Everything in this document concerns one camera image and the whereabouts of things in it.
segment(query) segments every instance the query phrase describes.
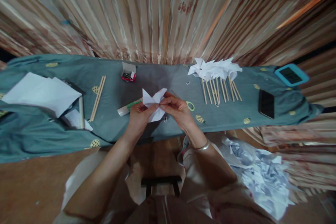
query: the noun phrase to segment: small box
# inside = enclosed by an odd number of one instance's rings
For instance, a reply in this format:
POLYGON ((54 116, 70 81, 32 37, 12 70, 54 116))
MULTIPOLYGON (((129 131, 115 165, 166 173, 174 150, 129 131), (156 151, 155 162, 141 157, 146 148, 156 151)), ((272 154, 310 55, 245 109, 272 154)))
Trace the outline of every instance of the small box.
POLYGON ((135 65, 132 64, 127 64, 125 62, 122 62, 122 73, 121 73, 121 78, 124 81, 131 81, 134 82, 135 79, 137 78, 137 70, 135 65))

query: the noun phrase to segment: bamboo skewer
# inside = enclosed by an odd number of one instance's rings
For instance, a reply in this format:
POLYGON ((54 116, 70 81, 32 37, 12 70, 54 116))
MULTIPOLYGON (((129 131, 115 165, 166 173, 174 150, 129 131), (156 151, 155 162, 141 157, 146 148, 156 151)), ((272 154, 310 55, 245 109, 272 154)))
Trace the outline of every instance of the bamboo skewer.
POLYGON ((209 95, 210 103, 212 104, 211 95, 210 95, 209 86, 208 86, 208 82, 207 81, 205 81, 205 85, 206 85, 206 88, 208 90, 208 95, 209 95))
POLYGON ((223 82, 222 82, 222 78, 219 79, 220 85, 222 87, 222 93, 223 93, 223 98, 224 98, 224 102, 226 102, 226 98, 225 98, 225 92, 224 92, 224 88, 223 88, 223 82))
POLYGON ((235 82, 232 81, 232 83, 233 83, 233 85, 234 85, 234 87, 235 87, 235 89, 236 89, 236 91, 237 91, 237 93, 238 93, 238 96, 239 96, 240 101, 242 102, 243 100, 242 100, 242 98, 240 97, 240 94, 239 94, 239 91, 238 91, 238 88, 237 88, 235 82))
POLYGON ((101 79, 102 80, 100 81, 100 85, 99 85, 99 89, 98 89, 98 94, 96 96, 96 100, 94 101, 94 105, 93 105, 93 108, 92 108, 92 113, 91 113, 90 121, 92 121, 93 113, 95 112, 95 107, 97 105, 98 95, 99 95, 99 92, 100 92, 100 89, 101 89, 101 86, 102 86, 102 83, 103 83, 103 80, 104 80, 104 76, 102 76, 101 79))
POLYGON ((215 91, 215 93, 213 93, 214 94, 214 96, 216 97, 216 100, 217 100, 217 105, 219 105, 219 101, 218 101, 218 96, 217 96, 217 90, 216 90, 216 86, 215 86, 215 81, 212 79, 211 80, 212 81, 212 84, 213 84, 213 89, 214 89, 214 91, 215 91))
POLYGON ((94 119, 95 119, 96 112, 97 112, 97 108, 98 108, 99 101, 100 101, 100 97, 101 97, 101 95, 102 95, 101 93, 103 92, 103 88, 104 88, 105 80, 106 80, 106 75, 103 76, 103 82, 102 82, 102 84, 101 84, 101 87, 99 88, 97 104, 96 104, 96 107, 95 107, 95 109, 94 109, 93 117, 90 119, 90 121, 94 121, 94 119))
POLYGON ((232 95, 232 100, 233 102, 235 102, 235 97, 233 96, 233 91, 232 91, 232 83, 231 83, 231 78, 229 77, 229 84, 230 84, 230 91, 231 91, 231 95, 232 95))
POLYGON ((202 86, 203 86, 203 95, 204 95, 204 101, 205 101, 205 104, 207 104, 207 96, 205 94, 205 88, 204 88, 204 83, 203 83, 203 79, 201 79, 201 82, 202 82, 202 86))
POLYGON ((217 85, 217 99, 218 99, 218 104, 220 104, 221 103, 221 98, 220 98, 220 96, 219 96, 219 87, 218 87, 218 77, 216 78, 216 85, 217 85))
POLYGON ((233 80, 231 81, 231 84, 232 84, 232 90, 233 90, 233 93, 234 93, 234 95, 235 95, 237 101, 239 101, 239 100, 238 100, 238 95, 237 95, 236 89, 235 89, 234 84, 233 84, 233 80))
POLYGON ((215 99, 214 89, 212 88, 211 80, 210 80, 209 82, 210 82, 210 87, 211 87, 212 97, 213 97, 213 100, 214 100, 213 102, 214 102, 214 104, 216 104, 216 99, 215 99))
POLYGON ((226 99, 229 101, 229 93, 228 93, 228 89, 226 88, 226 82, 225 80, 223 80, 224 82, 224 88, 225 88, 225 92, 226 92, 226 99))

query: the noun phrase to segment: scissors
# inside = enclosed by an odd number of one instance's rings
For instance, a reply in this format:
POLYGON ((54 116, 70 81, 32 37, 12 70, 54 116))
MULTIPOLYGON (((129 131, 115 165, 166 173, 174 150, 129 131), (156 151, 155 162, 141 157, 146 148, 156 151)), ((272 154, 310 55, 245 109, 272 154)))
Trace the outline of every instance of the scissors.
MULTIPOLYGON (((180 100, 182 100, 173 90, 171 90, 171 91, 174 93, 174 95, 175 95, 176 98, 179 98, 180 100)), ((188 108, 189 108, 190 111, 194 111, 195 110, 195 106, 193 105, 193 103, 191 103, 190 101, 185 101, 185 102, 187 103, 188 108)))

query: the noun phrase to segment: hand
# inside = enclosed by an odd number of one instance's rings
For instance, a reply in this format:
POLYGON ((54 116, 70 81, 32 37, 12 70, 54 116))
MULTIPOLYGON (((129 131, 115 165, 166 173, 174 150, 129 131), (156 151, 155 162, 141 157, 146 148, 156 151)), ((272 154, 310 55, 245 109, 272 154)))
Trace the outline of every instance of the hand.
POLYGON ((142 102, 133 105, 126 133, 138 140, 146 128, 148 119, 158 107, 158 104, 154 104, 150 108, 147 108, 142 102))
POLYGON ((196 125, 185 101, 176 98, 168 92, 164 94, 164 97, 166 99, 160 102, 160 108, 174 117, 181 130, 186 132, 188 128, 196 125))

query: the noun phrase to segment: person's right hand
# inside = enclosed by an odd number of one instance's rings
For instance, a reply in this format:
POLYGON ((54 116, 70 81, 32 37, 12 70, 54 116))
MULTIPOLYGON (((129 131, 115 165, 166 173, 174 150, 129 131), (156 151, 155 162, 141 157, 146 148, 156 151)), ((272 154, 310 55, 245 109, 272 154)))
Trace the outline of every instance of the person's right hand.
POLYGON ((166 98, 160 102, 160 108, 174 117, 181 130, 185 132, 196 124, 185 101, 168 92, 164 94, 164 97, 166 98))

